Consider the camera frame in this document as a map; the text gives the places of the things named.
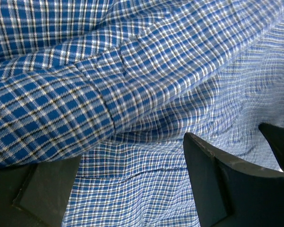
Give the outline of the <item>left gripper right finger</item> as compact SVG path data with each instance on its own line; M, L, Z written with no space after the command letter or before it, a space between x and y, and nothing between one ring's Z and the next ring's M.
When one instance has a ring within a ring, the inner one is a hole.
M200 225L284 227L284 172L255 165L192 133L184 154Z

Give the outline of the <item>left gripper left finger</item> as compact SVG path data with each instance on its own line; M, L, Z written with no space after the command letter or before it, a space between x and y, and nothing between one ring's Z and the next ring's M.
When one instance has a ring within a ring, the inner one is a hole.
M0 169L0 227L59 227L81 157Z

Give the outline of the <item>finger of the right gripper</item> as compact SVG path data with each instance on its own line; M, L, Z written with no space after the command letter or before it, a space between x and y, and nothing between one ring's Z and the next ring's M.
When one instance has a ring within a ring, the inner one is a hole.
M281 170L284 171L284 128L261 123L258 129L267 140Z

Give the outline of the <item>blue plaid long sleeve shirt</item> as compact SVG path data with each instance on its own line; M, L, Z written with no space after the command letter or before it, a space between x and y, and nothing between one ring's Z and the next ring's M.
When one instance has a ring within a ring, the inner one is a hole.
M191 132L279 170L284 0L0 0L0 168L81 156L64 227L197 227Z

